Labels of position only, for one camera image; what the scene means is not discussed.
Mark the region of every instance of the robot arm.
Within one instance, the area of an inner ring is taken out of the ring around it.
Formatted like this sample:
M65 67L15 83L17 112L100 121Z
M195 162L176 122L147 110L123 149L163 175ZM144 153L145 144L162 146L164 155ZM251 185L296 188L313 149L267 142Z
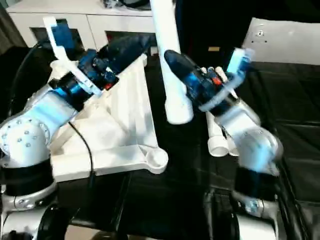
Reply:
M235 186L231 194L234 210L230 232L223 239L276 240L277 194L279 171L276 160L281 157L282 144L260 126L254 111L231 94L245 78L251 62L250 50L236 50L229 68L229 81L209 68L203 71L187 56L168 50L165 60L173 73L186 85L187 96L202 112L210 111L216 123L233 138L239 152Z
M64 239L69 219L57 205L48 146L57 130L91 96L116 84L117 75L149 45L148 36L137 35L116 40L99 52L89 49L78 66L71 66L72 73L50 81L28 100L23 111L0 125L0 148L5 153L0 160L5 185L2 240L22 235L33 240Z

